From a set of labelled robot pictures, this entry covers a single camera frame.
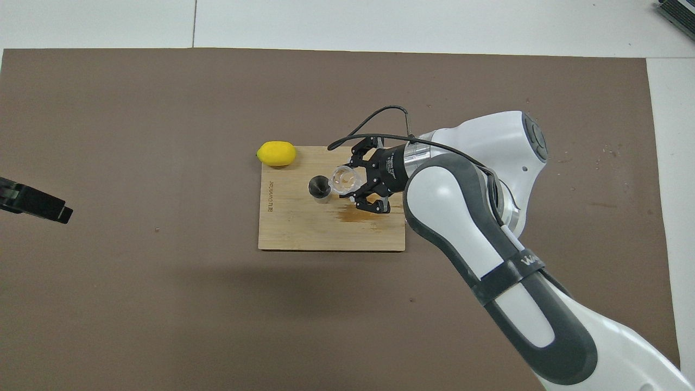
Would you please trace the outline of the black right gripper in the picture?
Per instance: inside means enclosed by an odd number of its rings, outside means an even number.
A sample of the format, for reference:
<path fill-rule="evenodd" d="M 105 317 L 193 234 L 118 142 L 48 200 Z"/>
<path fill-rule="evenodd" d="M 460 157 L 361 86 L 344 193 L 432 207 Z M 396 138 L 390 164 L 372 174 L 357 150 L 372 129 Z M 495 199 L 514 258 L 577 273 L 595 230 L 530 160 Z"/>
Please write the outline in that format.
<path fill-rule="evenodd" d="M 351 149 L 350 168 L 367 171 L 367 186 L 339 195 L 355 208 L 375 215 L 391 212 L 389 198 L 405 190 L 408 174 L 404 162 L 405 147 L 382 148 L 381 137 L 365 137 Z"/>

